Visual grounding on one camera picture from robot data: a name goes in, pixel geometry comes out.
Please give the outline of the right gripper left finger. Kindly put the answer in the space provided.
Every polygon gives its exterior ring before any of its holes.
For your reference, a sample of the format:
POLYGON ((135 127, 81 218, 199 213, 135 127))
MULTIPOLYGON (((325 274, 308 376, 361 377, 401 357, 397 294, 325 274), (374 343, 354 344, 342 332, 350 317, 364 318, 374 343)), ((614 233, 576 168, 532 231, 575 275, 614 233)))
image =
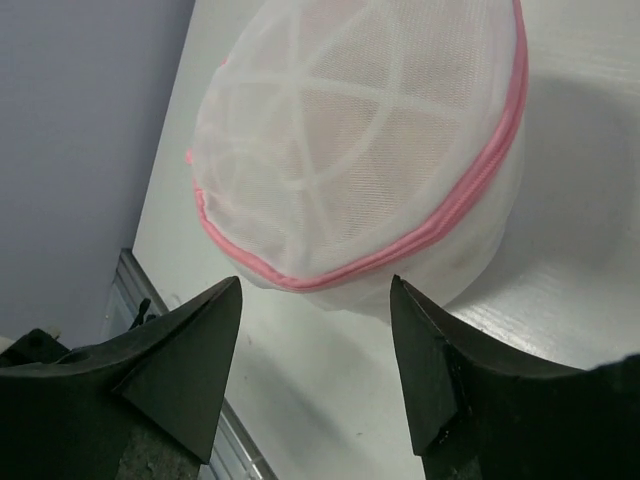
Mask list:
POLYGON ((117 463, 137 427, 207 462, 241 311, 229 277, 100 344, 23 336, 1 356, 2 462, 117 463))

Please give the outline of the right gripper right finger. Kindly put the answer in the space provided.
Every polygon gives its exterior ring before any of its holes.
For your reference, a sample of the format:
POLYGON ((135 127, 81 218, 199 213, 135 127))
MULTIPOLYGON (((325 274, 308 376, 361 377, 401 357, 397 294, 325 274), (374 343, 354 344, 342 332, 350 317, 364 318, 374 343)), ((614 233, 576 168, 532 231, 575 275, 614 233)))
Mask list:
POLYGON ((476 443, 539 437, 589 448, 639 447, 639 357, 579 369, 503 343, 408 281, 390 288, 394 349, 414 452, 465 424, 476 443))

